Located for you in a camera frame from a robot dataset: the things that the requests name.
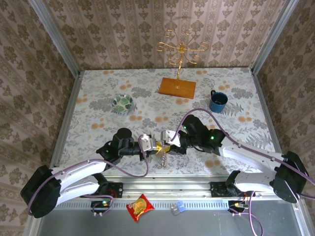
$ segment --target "metal frame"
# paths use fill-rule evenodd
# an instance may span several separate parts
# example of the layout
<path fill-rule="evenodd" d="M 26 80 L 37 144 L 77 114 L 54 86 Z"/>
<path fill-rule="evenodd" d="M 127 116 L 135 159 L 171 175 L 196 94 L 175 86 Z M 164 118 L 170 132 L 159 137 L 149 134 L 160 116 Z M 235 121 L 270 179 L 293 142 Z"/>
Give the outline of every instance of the metal frame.
<path fill-rule="evenodd" d="M 268 126 L 268 129 L 270 132 L 272 143 L 274 144 L 274 147 L 275 147 L 275 151 L 276 152 L 282 152 L 280 144 L 279 144 L 279 140 L 277 138 L 277 134 L 276 134 L 276 131 L 275 131 L 274 125 L 272 123 L 271 116 L 270 116 L 270 113 L 269 113 L 269 110 L 267 107 L 265 96 L 262 92 L 257 74 L 255 72 L 252 72 L 252 78 L 253 78 L 255 86 L 256 86 L 256 91 L 257 91 L 257 94 L 258 94 L 258 97 L 260 100 L 262 111 L 264 112 L 264 115 L 266 117 L 267 126 Z"/>
<path fill-rule="evenodd" d="M 69 200 L 60 204 L 54 210 L 91 210 L 91 203 L 94 200 Z M 135 200 L 116 199 L 111 210 L 125 210 L 126 205 Z M 150 203 L 157 210 L 170 210 L 171 206 L 178 203 L 179 200 L 151 200 Z M 228 210 L 228 200 L 185 200 L 186 210 Z"/>
<path fill-rule="evenodd" d="M 69 98 L 69 102 L 67 105 L 67 109 L 64 114 L 63 123 L 60 128 L 59 136 L 56 142 L 56 146 L 54 149 L 54 153 L 53 153 L 49 168 L 55 167 L 60 161 L 61 156 L 63 154 L 64 145 L 67 140 L 68 131 L 69 131 L 71 120 L 72 120 L 72 115 L 73 115 L 75 104 L 76 104 L 79 91 L 81 88 L 83 76 L 84 76 L 84 72 L 80 73 L 80 75 L 78 75 L 77 79 L 74 81 L 71 95 Z"/>
<path fill-rule="evenodd" d="M 39 17 L 39 20 L 44 25 L 46 31 L 48 32 L 49 36 L 53 40 L 57 50 L 61 54 L 62 58 L 64 59 L 65 63 L 67 64 L 69 70 L 73 74 L 74 78 L 80 73 L 80 67 L 75 61 L 72 53 L 70 52 L 67 44 L 63 40 L 56 24 L 54 23 L 53 18 L 50 16 L 43 0 L 29 0 L 31 6 L 34 8 L 34 11 Z"/>
<path fill-rule="evenodd" d="M 252 71 L 254 74 L 258 74 L 298 2 L 299 0 L 286 0 L 283 4 L 277 19 L 275 20 L 263 46 L 261 47 L 255 59 L 255 62 L 253 63 Z"/>
<path fill-rule="evenodd" d="M 225 200 L 241 200 L 239 197 L 232 198 L 211 198 L 209 191 L 211 181 L 225 181 L 227 176 L 194 176 L 194 175 L 149 175 L 146 178 L 130 178 L 126 176 L 105 176 L 110 182 L 123 182 L 124 193 L 121 199 L 115 201 L 112 210 L 125 209 L 125 205 L 135 201 L 144 193 L 150 202 L 155 204 L 155 208 L 166 210 L 179 200 L 189 205 L 190 210 L 212 210 L 211 203 L 223 203 Z M 82 199 L 77 198 L 62 203 L 55 210 L 90 210 L 91 201 L 102 201 L 103 199 Z M 257 194 L 253 201 L 279 200 L 275 194 Z M 295 217 L 297 219 L 302 235 L 315 235 L 315 231 L 310 221 L 307 207 L 304 200 L 297 204 L 292 204 Z M 35 236 L 39 230 L 41 219 L 28 218 L 23 236 Z"/>

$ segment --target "wooden base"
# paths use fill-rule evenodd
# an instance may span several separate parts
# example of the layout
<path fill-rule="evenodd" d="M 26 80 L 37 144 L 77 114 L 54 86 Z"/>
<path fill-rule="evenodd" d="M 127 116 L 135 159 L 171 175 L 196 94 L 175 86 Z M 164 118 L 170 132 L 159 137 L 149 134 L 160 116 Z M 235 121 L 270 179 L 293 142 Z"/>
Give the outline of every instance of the wooden base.
<path fill-rule="evenodd" d="M 179 88 L 176 88 L 176 82 L 176 79 L 163 78 L 161 87 L 159 88 L 159 93 L 193 99 L 195 95 L 196 82 L 179 80 Z"/>

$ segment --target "jewelry stand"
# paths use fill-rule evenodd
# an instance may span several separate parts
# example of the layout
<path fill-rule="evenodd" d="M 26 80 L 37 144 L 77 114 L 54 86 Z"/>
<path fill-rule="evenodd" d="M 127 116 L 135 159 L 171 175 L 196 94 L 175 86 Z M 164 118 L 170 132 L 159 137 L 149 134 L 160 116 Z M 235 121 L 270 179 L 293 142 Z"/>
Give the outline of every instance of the jewelry stand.
<path fill-rule="evenodd" d="M 188 29 L 186 31 L 187 35 L 191 34 L 191 32 L 189 32 L 189 31 L 194 32 L 194 35 L 191 38 L 191 40 L 188 42 L 187 45 L 185 45 L 184 43 L 179 41 L 176 32 L 173 31 L 172 29 L 167 30 L 164 33 L 164 35 L 166 37 L 170 37 L 171 32 L 175 33 L 175 36 L 176 36 L 177 42 L 178 42 L 178 46 L 174 47 L 174 46 L 171 46 L 171 45 L 166 44 L 164 42 L 159 42 L 157 45 L 157 51 L 159 51 L 159 52 L 162 52 L 165 46 L 174 48 L 176 50 L 176 52 L 174 54 L 167 55 L 167 61 L 171 65 L 177 65 L 177 64 L 179 65 L 176 79 L 170 79 L 170 78 L 163 78 L 162 79 L 162 83 L 161 83 L 161 86 L 159 89 L 160 94 L 171 95 L 171 96 L 176 96 L 176 97 L 184 97 L 184 98 L 190 98 L 190 99 L 193 99 L 193 97 L 194 97 L 196 82 L 180 80 L 179 75 L 181 72 L 184 57 L 192 64 L 199 63 L 201 61 L 201 59 L 200 59 L 200 56 L 194 55 L 193 59 L 198 58 L 199 60 L 198 61 L 191 61 L 187 58 L 185 51 L 194 51 L 194 52 L 195 51 L 206 51 L 210 48 L 210 46 L 206 42 L 201 42 L 200 46 L 204 47 L 204 49 L 188 49 L 189 43 L 197 35 L 196 31 L 194 31 L 193 29 Z M 178 62 L 174 63 L 173 61 L 171 61 L 171 58 L 173 56 L 175 56 L 177 53 L 179 53 L 179 58 L 175 58 L 175 60 L 178 60 Z"/>

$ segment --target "blue mug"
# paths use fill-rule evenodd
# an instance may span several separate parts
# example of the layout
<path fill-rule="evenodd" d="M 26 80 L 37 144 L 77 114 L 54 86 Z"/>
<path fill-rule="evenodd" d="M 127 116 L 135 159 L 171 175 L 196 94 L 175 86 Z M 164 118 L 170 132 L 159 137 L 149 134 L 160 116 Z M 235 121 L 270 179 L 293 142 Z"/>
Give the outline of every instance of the blue mug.
<path fill-rule="evenodd" d="M 227 104 L 227 100 L 227 96 L 223 92 L 212 90 L 209 105 L 210 110 L 216 113 L 221 112 Z"/>

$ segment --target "gold jewelry tree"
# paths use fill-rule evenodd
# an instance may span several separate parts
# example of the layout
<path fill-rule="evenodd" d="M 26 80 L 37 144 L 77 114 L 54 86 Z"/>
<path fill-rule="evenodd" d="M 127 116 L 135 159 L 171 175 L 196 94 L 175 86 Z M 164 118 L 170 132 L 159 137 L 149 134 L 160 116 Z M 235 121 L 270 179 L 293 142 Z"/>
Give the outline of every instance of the gold jewelry tree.
<path fill-rule="evenodd" d="M 203 51 L 207 51 L 210 48 L 210 46 L 206 42 L 201 42 L 200 46 L 202 47 L 202 49 L 189 49 L 190 42 L 197 36 L 197 32 L 194 31 L 193 29 L 188 29 L 185 32 L 185 34 L 187 35 L 190 35 L 191 33 L 194 33 L 192 34 L 191 40 L 188 42 L 188 44 L 184 44 L 183 42 L 179 41 L 177 33 L 174 30 L 168 29 L 167 31 L 165 31 L 164 35 L 170 38 L 172 34 L 175 34 L 177 43 L 178 43 L 177 46 L 174 47 L 164 42 L 159 42 L 157 44 L 156 49 L 158 52 L 163 52 L 165 47 L 170 47 L 170 48 L 175 49 L 176 50 L 175 53 L 167 55 L 167 61 L 171 65 L 178 65 L 177 79 L 163 78 L 160 89 L 159 89 L 159 93 L 193 99 L 194 94 L 195 94 L 196 82 L 179 79 L 179 75 L 180 75 L 182 64 L 183 64 L 183 59 L 186 58 L 190 63 L 197 64 L 201 61 L 200 56 L 193 54 L 192 60 L 189 60 L 187 58 L 186 52 L 187 51 L 188 52 L 189 51 L 192 51 L 192 52 L 202 51 L 203 52 Z"/>

